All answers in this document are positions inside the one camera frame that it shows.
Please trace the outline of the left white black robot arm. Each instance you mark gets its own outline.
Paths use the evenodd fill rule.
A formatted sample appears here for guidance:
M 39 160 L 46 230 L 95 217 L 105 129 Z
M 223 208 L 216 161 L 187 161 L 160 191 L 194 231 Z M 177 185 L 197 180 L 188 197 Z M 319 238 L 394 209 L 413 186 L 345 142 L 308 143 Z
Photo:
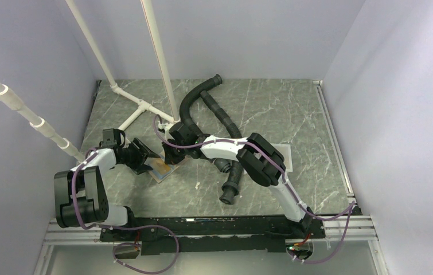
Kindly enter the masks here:
M 125 241 L 138 232 L 134 214 L 128 206 L 109 203 L 103 175 L 117 165 L 140 175 L 152 170 L 146 161 L 160 156 L 138 138 L 128 140 L 117 128 L 103 130 L 98 147 L 91 148 L 76 167 L 54 176 L 54 202 L 57 224 L 61 228 L 97 225 L 115 228 Z

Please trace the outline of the tan leather card holder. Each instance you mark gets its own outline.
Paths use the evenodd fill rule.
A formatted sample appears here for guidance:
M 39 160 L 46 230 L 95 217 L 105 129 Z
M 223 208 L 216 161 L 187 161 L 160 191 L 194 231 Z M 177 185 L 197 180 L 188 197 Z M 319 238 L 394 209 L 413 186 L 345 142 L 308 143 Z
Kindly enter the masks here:
M 185 158 L 178 164 L 166 164 L 165 153 L 161 151 L 159 153 L 159 158 L 148 158 L 145 164 L 152 168 L 152 170 L 149 171 L 149 174 L 153 177 L 153 179 L 157 183 L 161 183 L 187 161 L 188 158 Z

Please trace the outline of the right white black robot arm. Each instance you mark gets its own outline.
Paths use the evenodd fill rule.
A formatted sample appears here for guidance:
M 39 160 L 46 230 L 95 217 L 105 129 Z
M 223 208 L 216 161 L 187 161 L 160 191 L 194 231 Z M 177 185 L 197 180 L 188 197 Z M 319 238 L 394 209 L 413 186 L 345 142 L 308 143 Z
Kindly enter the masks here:
M 170 147 L 195 149 L 209 159 L 238 161 L 255 183 L 269 188 L 278 200 L 284 216 L 290 221 L 289 230 L 293 236 L 302 238 L 310 232 L 313 218 L 288 178 L 284 156 L 258 133 L 245 138 L 210 135 L 201 142 L 179 146 L 162 137 L 156 125 L 153 128 L 158 138 Z

